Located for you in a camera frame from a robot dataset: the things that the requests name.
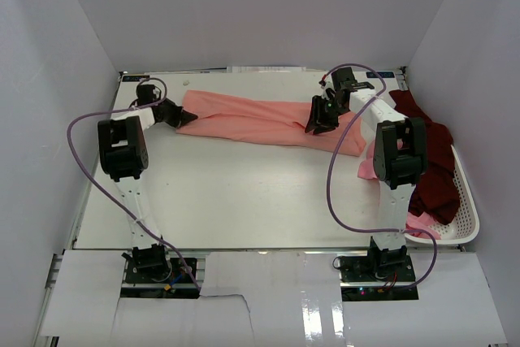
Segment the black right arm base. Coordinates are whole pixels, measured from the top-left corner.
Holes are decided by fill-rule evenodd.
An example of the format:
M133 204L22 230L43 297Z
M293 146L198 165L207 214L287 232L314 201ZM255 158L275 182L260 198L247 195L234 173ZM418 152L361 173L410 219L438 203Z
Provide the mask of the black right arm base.
M377 265L375 248L364 256L336 256L331 263L340 274L343 302L417 301L416 281L411 257L405 254L403 262Z

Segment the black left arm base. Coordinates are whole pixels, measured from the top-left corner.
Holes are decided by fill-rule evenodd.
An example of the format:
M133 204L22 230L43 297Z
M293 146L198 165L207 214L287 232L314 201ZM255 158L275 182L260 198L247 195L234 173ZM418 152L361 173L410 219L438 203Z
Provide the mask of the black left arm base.
M197 277L201 262L196 258L182 261L171 256L163 245L147 249L135 247L123 252L125 268L120 289L121 298L198 299L200 293L193 284L191 274Z

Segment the salmon pink t shirt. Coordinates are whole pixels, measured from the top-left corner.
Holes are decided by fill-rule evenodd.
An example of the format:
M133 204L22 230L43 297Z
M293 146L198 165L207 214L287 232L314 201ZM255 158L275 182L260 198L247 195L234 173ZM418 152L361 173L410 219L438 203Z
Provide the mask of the salmon pink t shirt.
M298 146L332 152L353 113L340 117L340 126L323 134L306 133L310 104L270 102L189 90L183 108L197 119L177 130L179 134L216 137L260 145Z

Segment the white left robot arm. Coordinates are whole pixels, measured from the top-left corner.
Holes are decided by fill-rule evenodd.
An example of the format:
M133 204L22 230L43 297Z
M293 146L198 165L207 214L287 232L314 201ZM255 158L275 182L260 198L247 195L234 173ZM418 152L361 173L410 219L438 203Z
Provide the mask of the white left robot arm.
M102 170L115 183L128 217L132 256L143 258L144 272L162 281L171 274L171 260L163 256L163 238L144 189L143 173L150 158L144 132L164 123L174 129L192 123L198 116L162 96L150 83L136 87L136 101L129 112L97 123Z

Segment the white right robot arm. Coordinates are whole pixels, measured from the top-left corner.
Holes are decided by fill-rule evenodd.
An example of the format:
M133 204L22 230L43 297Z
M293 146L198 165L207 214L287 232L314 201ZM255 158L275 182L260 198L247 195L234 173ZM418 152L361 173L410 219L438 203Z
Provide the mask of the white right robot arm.
M426 125L420 118L409 118L382 99L368 81L358 81L350 64L337 66L319 81L323 92L312 98L305 132L313 135L339 127L339 118L353 113L339 144L361 119L375 132L373 169L379 180L379 211L371 234L366 261L368 274L375 280L387 280L397 269L396 262L406 256L405 226L411 196L427 170Z

